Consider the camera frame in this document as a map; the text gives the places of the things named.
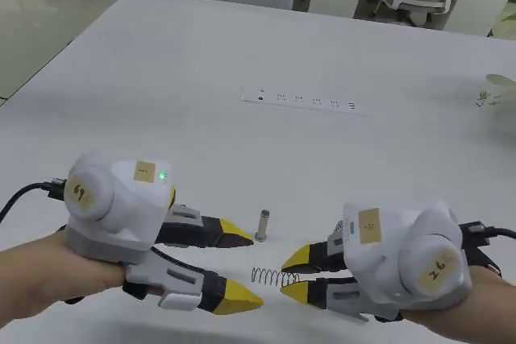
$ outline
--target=gray panel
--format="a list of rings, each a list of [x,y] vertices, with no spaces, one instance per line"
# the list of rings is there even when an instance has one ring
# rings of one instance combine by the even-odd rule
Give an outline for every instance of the gray panel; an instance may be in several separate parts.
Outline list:
[[[113,246],[92,241],[68,225],[65,229],[66,246],[82,257],[107,262],[141,263],[149,251],[139,251],[128,247]]]
[[[336,230],[333,234],[328,237],[328,250],[327,254],[335,255],[335,254],[344,254],[344,244],[342,240],[342,230]]]

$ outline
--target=black cable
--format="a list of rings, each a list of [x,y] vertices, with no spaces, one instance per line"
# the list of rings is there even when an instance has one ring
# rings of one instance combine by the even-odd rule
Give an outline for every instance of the black cable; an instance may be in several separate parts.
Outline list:
[[[497,227],[486,227],[485,228],[485,236],[487,238],[494,238],[494,237],[508,237],[512,239],[516,239],[516,232],[509,230],[509,229],[499,229]]]
[[[15,205],[16,201],[29,191],[32,191],[34,189],[42,189],[44,191],[50,191],[52,189],[52,183],[33,183],[29,184],[22,189],[20,189],[13,197],[7,202],[7,204],[4,206],[2,211],[0,211],[0,223],[2,223],[3,219],[6,217],[9,210],[12,208],[13,205]]]

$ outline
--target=white tabletop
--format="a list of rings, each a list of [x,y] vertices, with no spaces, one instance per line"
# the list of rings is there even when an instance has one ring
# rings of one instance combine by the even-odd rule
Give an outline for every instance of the white tabletop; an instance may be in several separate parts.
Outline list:
[[[360,325],[250,284],[324,240],[343,203],[444,198],[462,222],[516,229],[516,142],[475,100],[487,73],[516,76],[515,42],[204,0],[120,0],[0,108],[0,202],[66,176],[83,151],[172,161],[178,201],[268,240],[229,251],[166,249],[263,296],[250,313],[160,310],[119,290],[56,305],[0,342],[435,343],[408,322]],[[370,117],[260,106],[243,91],[353,99]],[[65,207],[26,195],[0,247],[53,232]],[[516,245],[486,251],[516,280]]]

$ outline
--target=label sticker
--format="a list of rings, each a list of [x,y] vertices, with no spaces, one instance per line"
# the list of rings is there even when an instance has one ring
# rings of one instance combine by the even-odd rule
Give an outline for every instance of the label sticker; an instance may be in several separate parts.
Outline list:
[[[144,181],[145,183],[154,183],[154,175],[156,173],[156,165],[147,161],[137,161],[135,168],[134,181]]]
[[[381,242],[380,210],[365,209],[358,213],[360,244]]]
[[[64,194],[83,211],[88,211],[91,205],[95,202],[95,196],[93,193],[85,187],[77,177],[73,177],[71,180],[66,182]]]
[[[430,294],[436,293],[457,268],[457,258],[452,251],[443,249],[419,276],[419,286]]]

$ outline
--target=metal spring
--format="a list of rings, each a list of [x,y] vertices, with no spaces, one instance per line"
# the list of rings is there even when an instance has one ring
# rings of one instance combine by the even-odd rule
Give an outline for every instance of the metal spring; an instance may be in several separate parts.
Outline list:
[[[254,267],[251,271],[251,282],[270,286],[286,286],[300,282],[299,274]]]

